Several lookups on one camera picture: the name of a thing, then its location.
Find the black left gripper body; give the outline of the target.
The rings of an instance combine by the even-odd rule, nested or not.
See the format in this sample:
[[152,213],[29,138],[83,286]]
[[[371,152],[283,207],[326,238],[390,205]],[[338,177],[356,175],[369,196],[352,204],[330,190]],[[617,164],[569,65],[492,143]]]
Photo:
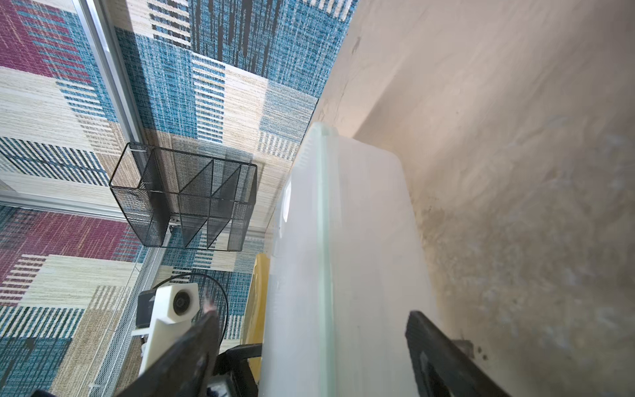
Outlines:
[[261,354],[261,343],[240,345],[221,353],[208,381],[207,396],[258,397],[259,389],[249,360]]

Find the translucent white lunch box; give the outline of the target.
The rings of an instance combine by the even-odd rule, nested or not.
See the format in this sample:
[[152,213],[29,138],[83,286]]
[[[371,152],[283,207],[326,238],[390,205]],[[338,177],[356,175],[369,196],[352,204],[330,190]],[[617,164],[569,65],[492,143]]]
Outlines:
[[408,316],[439,314],[398,157],[312,125],[274,222],[260,395],[417,395]]

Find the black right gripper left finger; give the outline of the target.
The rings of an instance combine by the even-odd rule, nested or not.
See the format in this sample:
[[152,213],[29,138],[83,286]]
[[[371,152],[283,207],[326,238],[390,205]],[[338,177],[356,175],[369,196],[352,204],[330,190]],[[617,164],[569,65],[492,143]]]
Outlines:
[[220,349],[219,314],[210,309],[121,396],[206,396]]

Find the yellow lunch box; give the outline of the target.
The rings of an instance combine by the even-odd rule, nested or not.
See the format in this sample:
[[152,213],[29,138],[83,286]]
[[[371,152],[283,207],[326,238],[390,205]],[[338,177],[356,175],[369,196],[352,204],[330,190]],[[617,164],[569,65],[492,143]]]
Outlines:
[[265,253],[256,256],[242,326],[242,344],[263,343],[270,264]]

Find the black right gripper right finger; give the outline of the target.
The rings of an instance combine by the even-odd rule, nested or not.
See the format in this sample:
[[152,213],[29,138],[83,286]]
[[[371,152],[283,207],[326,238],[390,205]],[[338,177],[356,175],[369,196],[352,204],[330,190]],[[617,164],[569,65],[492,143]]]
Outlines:
[[405,330],[421,396],[506,396],[427,316],[413,310]]

